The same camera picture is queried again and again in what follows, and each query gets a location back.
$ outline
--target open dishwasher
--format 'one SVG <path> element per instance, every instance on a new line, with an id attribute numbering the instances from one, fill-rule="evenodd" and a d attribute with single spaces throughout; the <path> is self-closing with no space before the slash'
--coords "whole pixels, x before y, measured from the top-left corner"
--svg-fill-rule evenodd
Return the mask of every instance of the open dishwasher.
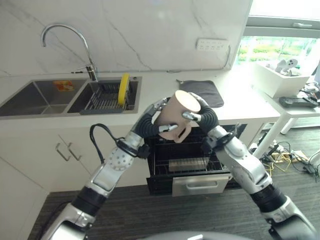
<path id="1" fill-rule="evenodd" d="M 235 126 L 223 127 L 231 132 Z M 243 124 L 237 129 L 238 136 L 245 127 L 246 124 Z M 193 127 L 182 143 L 163 139 L 159 135 L 144 139 L 151 151 L 147 159 L 150 177 L 146 179 L 150 194 L 172 194 L 176 197 L 222 193 L 225 188 L 239 188 L 215 153 L 202 151 L 205 136 L 199 127 Z"/>

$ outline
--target black drying mat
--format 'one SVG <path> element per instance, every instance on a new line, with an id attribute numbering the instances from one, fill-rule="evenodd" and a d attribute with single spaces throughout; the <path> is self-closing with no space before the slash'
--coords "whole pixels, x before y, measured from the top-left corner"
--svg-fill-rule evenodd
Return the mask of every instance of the black drying mat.
<path id="1" fill-rule="evenodd" d="M 222 107 L 225 102 L 222 99 L 216 85 L 212 81 L 181 81 L 179 82 L 179 89 L 185 92 L 192 92 L 202 97 L 211 108 Z"/>

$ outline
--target faucet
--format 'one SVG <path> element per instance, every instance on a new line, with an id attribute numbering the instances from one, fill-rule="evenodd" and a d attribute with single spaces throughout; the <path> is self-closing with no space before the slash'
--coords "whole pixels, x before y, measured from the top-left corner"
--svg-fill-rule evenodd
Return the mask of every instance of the faucet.
<path id="1" fill-rule="evenodd" d="M 64 28 L 67 28 L 67 29 L 70 29 L 71 31 L 73 31 L 74 33 L 76 33 L 79 38 L 81 38 L 83 44 L 84 44 L 84 48 L 86 50 L 86 54 L 88 55 L 88 58 L 89 58 L 89 61 L 90 61 L 90 64 L 86 65 L 85 68 L 89 74 L 89 77 L 92 81 L 98 81 L 98 78 L 97 78 L 97 75 L 96 75 L 96 71 L 97 71 L 97 67 L 96 65 L 94 64 L 94 61 L 92 60 L 92 57 L 91 57 L 91 52 L 89 50 L 89 47 L 88 47 L 88 44 L 87 44 L 87 41 L 85 39 L 85 37 L 82 35 L 81 32 L 79 32 L 77 29 L 75 29 L 74 27 L 70 26 L 70 25 L 66 25 L 66 24 L 63 24 L 63 23 L 52 23 L 52 24 L 49 24 L 47 25 L 43 30 L 42 30 L 42 33 L 41 33 L 41 45 L 42 47 L 45 47 L 46 46 L 46 41 L 45 41 L 45 38 L 46 38 L 46 34 L 47 32 L 54 28 L 54 27 L 64 27 Z"/>

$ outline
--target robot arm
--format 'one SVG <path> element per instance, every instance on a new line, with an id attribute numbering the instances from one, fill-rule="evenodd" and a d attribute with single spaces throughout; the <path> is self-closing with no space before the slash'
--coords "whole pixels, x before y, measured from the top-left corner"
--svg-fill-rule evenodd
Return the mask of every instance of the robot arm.
<path id="1" fill-rule="evenodd" d="M 131 167 L 135 157 L 146 158 L 149 154 L 147 145 L 141 145 L 143 138 L 168 132 L 177 127 L 176 124 L 155 126 L 153 115 L 162 109 L 168 98 L 151 104 L 132 127 L 124 139 L 116 142 L 117 147 L 101 164 L 88 182 L 55 219 L 42 240 L 83 240 L 86 232 L 96 220 L 98 210 L 115 188 L 121 175 Z"/>
<path id="2" fill-rule="evenodd" d="M 218 118 L 208 104 L 191 93 L 200 103 L 200 114 L 183 113 L 198 122 L 207 133 L 202 149 L 214 149 L 217 158 L 228 167 L 234 179 L 250 194 L 262 216 L 271 224 L 269 233 L 276 240 L 314 240 L 317 231 L 288 196 L 273 186 L 263 164 L 251 155 L 232 133 L 219 126 Z"/>

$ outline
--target marble backsplash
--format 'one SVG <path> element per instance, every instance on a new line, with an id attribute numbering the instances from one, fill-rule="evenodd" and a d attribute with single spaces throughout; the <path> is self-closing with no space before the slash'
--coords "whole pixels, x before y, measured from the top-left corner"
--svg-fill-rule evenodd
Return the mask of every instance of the marble backsplash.
<path id="1" fill-rule="evenodd" d="M 196 50 L 198 38 L 227 39 L 233 64 L 251 0 L 0 0 L 0 76 L 70 73 L 88 63 L 99 72 L 219 69 L 228 52 Z"/>

